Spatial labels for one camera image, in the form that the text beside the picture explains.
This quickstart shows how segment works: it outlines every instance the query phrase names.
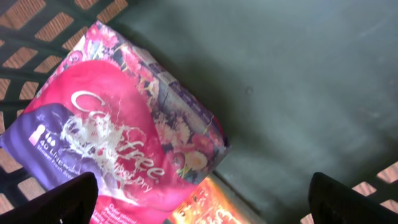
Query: wooden floor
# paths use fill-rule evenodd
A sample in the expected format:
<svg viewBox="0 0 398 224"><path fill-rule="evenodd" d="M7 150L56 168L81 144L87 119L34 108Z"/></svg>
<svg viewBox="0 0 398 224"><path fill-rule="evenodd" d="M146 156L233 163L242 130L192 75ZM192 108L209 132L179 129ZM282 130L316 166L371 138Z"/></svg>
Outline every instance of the wooden floor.
<svg viewBox="0 0 398 224"><path fill-rule="evenodd" d="M90 8L97 0L75 0L76 4L83 9ZM0 26L5 26L11 29L20 29L30 18L32 18L40 9L45 6L44 0L20 0L14 6L10 8L5 14L0 16ZM103 22L108 22L121 10L127 6L125 0L115 0L109 5L103 12L98 14L98 19ZM60 13L56 15L43 29L36 33L35 37L44 41L51 41L54 39L64 28L66 28L73 19L65 14ZM70 40L63 44L65 49L71 50L73 46L78 42L80 37L86 32L87 27L82 28L77 32ZM21 68L27 61L29 61L37 52L33 49L21 48L19 49L9 60L7 60L2 66L9 68ZM46 73L54 65L59 63L61 58L56 56L50 56L43 61L36 69L36 72ZM9 80L0 78L0 100L2 100L6 94ZM21 94L19 96L22 100L29 100L34 97L37 90L38 83L26 82ZM2 120L2 113L0 112L0 133L4 132L4 125ZM20 169L22 166L18 164L10 155L8 155L3 149L0 149L0 166L8 173ZM387 183L392 183L398 180L398 162L382 170L378 175L380 179ZM32 200L33 198L44 193L44 190L37 183L34 178L29 178L21 182L18 187L25 194L25 196ZM377 189L369 185L366 182L360 183L354 187L357 192L368 196L373 194ZM398 203L393 200L388 200L382 203L383 206L398 213ZM8 210L13 209L12 205L8 202L7 198L0 194L0 214ZM304 217L301 221L303 224L313 223L312 218L309 215Z"/></svg>

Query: pink package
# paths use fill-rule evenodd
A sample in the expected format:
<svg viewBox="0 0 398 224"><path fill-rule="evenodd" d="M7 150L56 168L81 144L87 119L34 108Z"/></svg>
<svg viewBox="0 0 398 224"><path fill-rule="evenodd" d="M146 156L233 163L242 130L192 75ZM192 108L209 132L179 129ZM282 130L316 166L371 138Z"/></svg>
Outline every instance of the pink package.
<svg viewBox="0 0 398 224"><path fill-rule="evenodd" d="M93 172L91 223L162 223L227 153L212 113L100 22L0 145L47 189Z"/></svg>

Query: floral pattern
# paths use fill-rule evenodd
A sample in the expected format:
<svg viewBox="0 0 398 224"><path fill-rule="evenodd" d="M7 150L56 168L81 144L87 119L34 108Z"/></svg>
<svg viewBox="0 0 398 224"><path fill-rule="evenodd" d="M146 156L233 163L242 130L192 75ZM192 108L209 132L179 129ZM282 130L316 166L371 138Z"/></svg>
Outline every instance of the floral pattern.
<svg viewBox="0 0 398 224"><path fill-rule="evenodd" d="M70 66L85 60L106 60L131 80L152 113L159 143L179 177L199 184L224 157L224 141L217 124L198 125L193 112L167 107L160 93L171 91L147 63L151 56L100 22L93 24L62 61L36 97Z"/></svg>

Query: yellow and red package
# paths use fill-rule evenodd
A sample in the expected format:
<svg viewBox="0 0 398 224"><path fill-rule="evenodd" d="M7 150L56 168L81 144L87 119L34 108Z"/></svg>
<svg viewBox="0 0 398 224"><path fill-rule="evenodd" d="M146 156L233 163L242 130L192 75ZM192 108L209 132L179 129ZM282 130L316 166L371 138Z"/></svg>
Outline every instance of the yellow and red package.
<svg viewBox="0 0 398 224"><path fill-rule="evenodd" d="M264 223L248 206L211 175L169 216L173 224Z"/></svg>

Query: package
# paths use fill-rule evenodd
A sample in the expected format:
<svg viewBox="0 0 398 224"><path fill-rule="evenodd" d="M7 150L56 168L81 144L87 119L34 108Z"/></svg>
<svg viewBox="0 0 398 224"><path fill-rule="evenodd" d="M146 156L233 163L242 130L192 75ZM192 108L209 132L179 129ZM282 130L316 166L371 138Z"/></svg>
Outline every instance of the package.
<svg viewBox="0 0 398 224"><path fill-rule="evenodd" d="M214 175L200 185L169 216L173 224L265 223Z"/></svg>
<svg viewBox="0 0 398 224"><path fill-rule="evenodd" d="M148 51L100 22L0 145L48 190L93 172L91 223L162 223L227 152L212 113Z"/></svg>

